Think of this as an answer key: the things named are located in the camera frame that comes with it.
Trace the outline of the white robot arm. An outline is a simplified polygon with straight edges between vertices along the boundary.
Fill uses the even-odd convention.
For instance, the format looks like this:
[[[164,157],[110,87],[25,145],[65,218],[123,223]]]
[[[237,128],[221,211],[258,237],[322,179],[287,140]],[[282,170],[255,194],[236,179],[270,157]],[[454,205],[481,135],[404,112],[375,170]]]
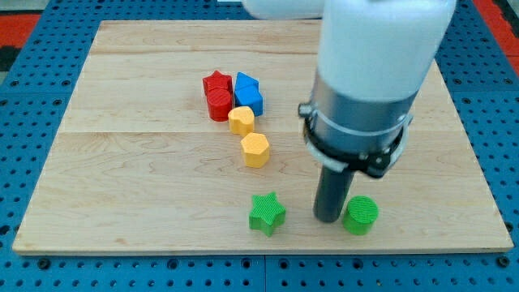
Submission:
[[[315,82],[298,107],[322,170],[313,213],[341,214],[356,172],[384,176],[405,150],[410,108],[455,0],[246,0],[257,19],[320,19]]]

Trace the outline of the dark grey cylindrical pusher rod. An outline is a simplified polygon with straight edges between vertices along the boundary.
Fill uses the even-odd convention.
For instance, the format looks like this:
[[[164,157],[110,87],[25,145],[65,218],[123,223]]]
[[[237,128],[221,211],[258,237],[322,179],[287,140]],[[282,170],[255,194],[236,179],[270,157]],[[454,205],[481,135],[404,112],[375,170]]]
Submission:
[[[354,171],[344,169],[336,172],[323,167],[313,206],[314,216],[323,222],[337,221],[348,195]]]

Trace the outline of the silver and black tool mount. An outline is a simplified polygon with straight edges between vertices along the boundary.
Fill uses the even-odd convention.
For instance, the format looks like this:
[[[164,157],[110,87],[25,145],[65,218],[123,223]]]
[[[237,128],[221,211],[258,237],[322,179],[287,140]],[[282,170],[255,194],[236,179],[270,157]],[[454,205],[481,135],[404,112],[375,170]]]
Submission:
[[[323,170],[360,171],[381,178],[405,150],[415,97],[413,93],[395,101],[353,98],[316,73],[310,100],[298,106],[305,145]]]

